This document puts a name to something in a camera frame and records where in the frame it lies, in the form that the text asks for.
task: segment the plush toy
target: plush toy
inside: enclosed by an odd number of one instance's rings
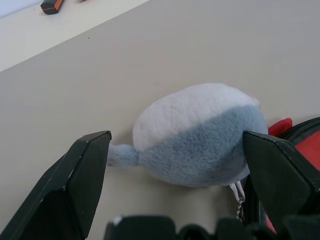
[[[255,98],[222,83],[195,85],[150,105],[133,127],[134,147],[111,145],[107,164],[143,166],[176,185],[230,185],[249,174],[244,131],[268,133]]]

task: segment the beige table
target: beige table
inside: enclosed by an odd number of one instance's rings
[[[318,1],[151,0],[0,73],[0,229],[75,139],[130,143],[139,114],[186,86],[223,82],[258,98],[269,123],[318,116]],[[90,240],[123,214],[214,230],[227,188],[190,189],[107,168]]]

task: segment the gray and white plush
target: gray and white plush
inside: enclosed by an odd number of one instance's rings
[[[107,164],[143,166],[152,176],[189,187],[229,185],[249,174],[243,131],[267,134],[259,102],[206,83],[150,105],[133,127],[133,145],[110,145]]]

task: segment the plush tail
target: plush tail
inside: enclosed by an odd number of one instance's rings
[[[139,153],[130,145],[110,145],[106,160],[108,166],[129,168],[139,165]]]

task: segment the white fur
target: white fur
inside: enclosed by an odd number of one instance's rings
[[[234,107],[259,102],[223,83],[205,83],[170,94],[150,105],[137,119],[134,147],[144,151]]]

